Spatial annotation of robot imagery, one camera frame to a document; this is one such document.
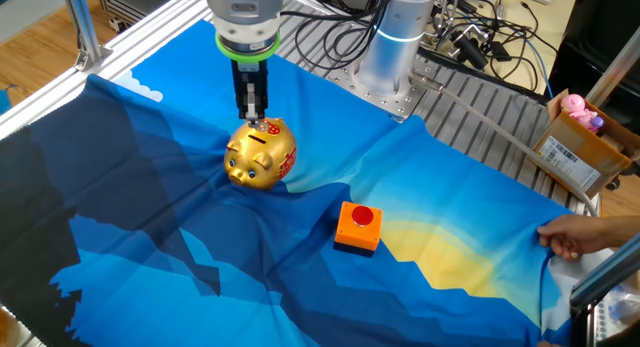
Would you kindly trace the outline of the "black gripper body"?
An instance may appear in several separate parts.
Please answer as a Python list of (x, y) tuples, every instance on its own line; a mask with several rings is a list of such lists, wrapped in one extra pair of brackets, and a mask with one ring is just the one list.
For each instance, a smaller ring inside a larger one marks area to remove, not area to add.
[(257, 63), (239, 63), (232, 60), (232, 75), (235, 89), (236, 105), (239, 110), (239, 117), (246, 118), (246, 85), (253, 83), (255, 86), (256, 110), (258, 113), (258, 100), (264, 99), (268, 108), (268, 69), (267, 61)]

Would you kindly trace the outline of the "person's right hand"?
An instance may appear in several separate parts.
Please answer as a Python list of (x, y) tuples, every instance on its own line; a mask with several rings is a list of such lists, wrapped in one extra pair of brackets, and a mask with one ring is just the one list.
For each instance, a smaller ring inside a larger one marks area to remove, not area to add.
[(580, 215), (562, 215), (537, 228), (543, 247), (566, 260), (595, 253), (607, 247), (604, 220)]

